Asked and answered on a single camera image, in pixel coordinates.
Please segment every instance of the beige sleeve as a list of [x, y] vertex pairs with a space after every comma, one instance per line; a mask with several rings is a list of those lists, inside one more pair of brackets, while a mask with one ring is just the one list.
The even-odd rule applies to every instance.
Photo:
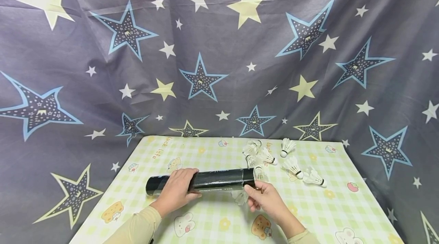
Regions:
[[320, 244], [320, 242], [309, 230], [305, 230], [303, 233], [288, 239], [288, 244]]
[[133, 214], [104, 244], [148, 244], [162, 217], [153, 207]]

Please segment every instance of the person's left hand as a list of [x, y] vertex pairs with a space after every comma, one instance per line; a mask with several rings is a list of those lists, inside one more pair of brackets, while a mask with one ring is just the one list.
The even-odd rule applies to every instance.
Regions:
[[150, 204], [162, 218], [180, 209], [190, 201], [200, 198], [201, 194], [188, 194], [189, 183], [198, 169], [180, 169], [173, 171], [156, 201]]

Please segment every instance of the green checkered tablecloth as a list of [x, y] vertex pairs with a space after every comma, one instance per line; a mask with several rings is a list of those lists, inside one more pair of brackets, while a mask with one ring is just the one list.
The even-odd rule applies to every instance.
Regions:
[[[145, 184], [153, 175], [170, 174], [180, 167], [200, 171], [245, 168], [241, 152], [248, 140], [144, 137], [70, 244], [102, 243], [133, 213], [148, 206], [154, 199], [146, 195]], [[273, 155], [279, 155], [282, 140], [261, 141]], [[297, 141], [292, 154], [302, 170], [314, 167], [327, 181], [327, 188], [307, 185], [288, 174], [280, 167], [284, 160], [280, 157], [277, 166], [266, 166], [265, 171], [288, 208], [321, 243], [379, 244], [401, 240], [341, 143]], [[251, 213], [246, 205], [239, 207], [230, 193], [204, 193], [196, 203], [165, 218], [155, 233], [154, 243], [286, 243], [273, 222], [271, 236], [264, 240], [252, 233], [252, 224], [259, 215], [270, 220], [263, 211]], [[189, 232], [174, 229], [175, 219], [185, 219], [179, 216], [193, 221]]]

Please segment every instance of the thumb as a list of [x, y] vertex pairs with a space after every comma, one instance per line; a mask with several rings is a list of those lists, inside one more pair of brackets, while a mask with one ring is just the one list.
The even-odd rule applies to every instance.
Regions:
[[250, 185], [245, 185], [244, 190], [251, 198], [253, 198], [257, 202], [259, 202], [260, 199], [262, 198], [262, 194], [257, 190], [253, 189], [253, 187], [251, 187]]
[[196, 193], [190, 193], [186, 195], [186, 199], [187, 201], [192, 201], [194, 199], [200, 198], [201, 194], [196, 194]]

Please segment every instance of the person's right hand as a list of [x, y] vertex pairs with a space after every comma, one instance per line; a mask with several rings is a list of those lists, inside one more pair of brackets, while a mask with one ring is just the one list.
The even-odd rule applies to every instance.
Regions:
[[272, 184], [256, 180], [255, 186], [257, 190], [249, 185], [244, 186], [249, 196], [248, 206], [252, 212], [262, 208], [282, 228], [287, 238], [305, 231], [304, 226], [290, 212]]

